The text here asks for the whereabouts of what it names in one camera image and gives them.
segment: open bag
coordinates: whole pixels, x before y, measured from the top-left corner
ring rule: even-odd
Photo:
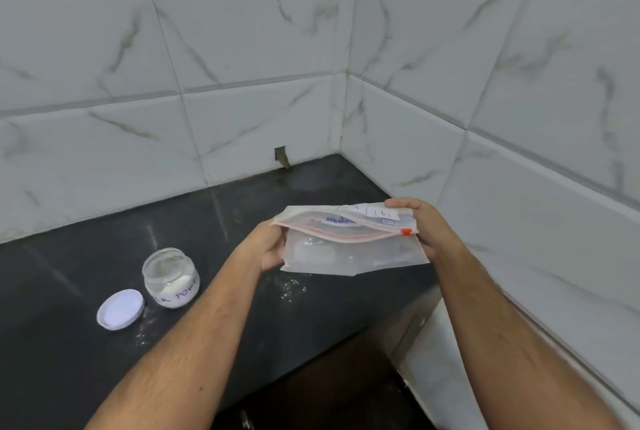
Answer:
[[[429,262],[409,208],[288,206],[273,223],[289,229],[284,271],[353,276]]]

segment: zip-lock bag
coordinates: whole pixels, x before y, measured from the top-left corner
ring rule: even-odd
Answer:
[[[353,276],[429,262],[409,208],[288,206],[273,223],[289,229],[284,271]]]

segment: glass jar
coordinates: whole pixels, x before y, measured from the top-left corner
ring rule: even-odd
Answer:
[[[200,289],[196,267],[178,248],[164,248],[149,256],[142,275],[149,294],[164,307],[181,307]]]

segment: transparent jar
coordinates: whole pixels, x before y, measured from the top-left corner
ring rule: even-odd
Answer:
[[[164,248],[149,256],[142,275],[149,294],[164,307],[188,304],[200,289],[196,267],[178,248]]]

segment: jar rim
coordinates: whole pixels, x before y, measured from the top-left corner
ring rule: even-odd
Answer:
[[[173,280],[177,280],[178,278],[180,278],[184,274],[185,267],[182,268],[180,273],[178,273],[176,275],[165,276],[165,277],[154,277],[153,275],[151,275],[151,273],[149,273],[150,266],[158,258],[160,258],[161,256],[165,256],[167,253],[175,253],[176,255],[179,255],[182,258],[185,258],[185,259],[188,260],[188,257],[182,252],[182,250],[180,250],[178,248],[162,248],[162,249],[159,249],[158,251],[156,251],[156,252],[152,253],[151,255],[149,255],[149,257],[142,264],[142,276],[145,278],[145,280],[155,281],[155,282],[158,282],[158,283],[169,283],[169,282],[171,282]]]

